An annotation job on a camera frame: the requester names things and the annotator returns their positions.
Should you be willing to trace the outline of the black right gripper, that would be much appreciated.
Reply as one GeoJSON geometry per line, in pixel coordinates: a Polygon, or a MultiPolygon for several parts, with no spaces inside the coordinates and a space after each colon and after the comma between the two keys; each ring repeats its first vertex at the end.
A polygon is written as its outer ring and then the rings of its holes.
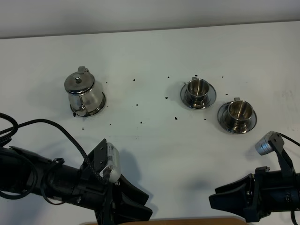
{"type": "Polygon", "coordinates": [[[284,150],[284,139],[295,143],[286,135],[273,135],[269,144],[275,148],[280,170],[270,171],[268,167],[256,168],[254,174],[215,189],[209,196],[212,209],[230,212],[245,218],[247,222],[259,222],[272,212],[287,212],[295,221],[295,169],[291,158],[284,150]],[[238,191],[248,192],[247,201],[243,194],[230,194],[238,191]]]}

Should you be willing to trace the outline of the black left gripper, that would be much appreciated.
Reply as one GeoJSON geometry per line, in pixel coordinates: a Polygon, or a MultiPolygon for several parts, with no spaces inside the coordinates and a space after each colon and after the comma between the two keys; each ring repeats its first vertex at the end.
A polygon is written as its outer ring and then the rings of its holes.
{"type": "MultiPolygon", "coordinates": [[[[107,163],[107,143],[107,140],[103,139],[88,155],[98,175],[107,163]]],[[[118,202],[120,194],[115,183],[103,180],[101,176],[102,181],[98,181],[87,163],[81,165],[79,169],[71,169],[71,178],[74,186],[72,194],[77,195],[73,203],[93,210],[99,225],[149,221],[152,216],[153,211],[145,206],[149,195],[131,184],[123,175],[116,183],[120,183],[121,193],[129,199],[121,202],[118,202]]]]}

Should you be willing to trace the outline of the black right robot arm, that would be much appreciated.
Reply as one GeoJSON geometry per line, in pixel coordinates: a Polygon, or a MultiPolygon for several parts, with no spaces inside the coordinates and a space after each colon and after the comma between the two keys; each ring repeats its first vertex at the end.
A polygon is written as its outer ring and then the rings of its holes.
{"type": "Polygon", "coordinates": [[[226,211],[245,219],[247,223],[259,222],[273,212],[290,212],[296,224],[295,212],[300,209],[300,175],[284,150],[284,139],[299,145],[288,136],[270,131],[256,145],[260,155],[275,152],[280,170],[258,167],[242,179],[218,187],[209,196],[213,209],[226,211]]]}

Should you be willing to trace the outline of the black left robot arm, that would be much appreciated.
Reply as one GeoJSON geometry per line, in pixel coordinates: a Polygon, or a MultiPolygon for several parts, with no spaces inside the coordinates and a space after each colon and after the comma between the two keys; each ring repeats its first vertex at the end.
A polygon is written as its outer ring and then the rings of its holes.
{"type": "Polygon", "coordinates": [[[106,140],[88,155],[103,183],[86,163],[80,168],[64,159],[48,159],[18,147],[0,149],[0,195],[20,199],[28,194],[42,196],[58,205],[69,203],[95,212],[100,225],[148,221],[152,210],[149,196],[132,185],[120,172],[118,150],[106,140]]]}

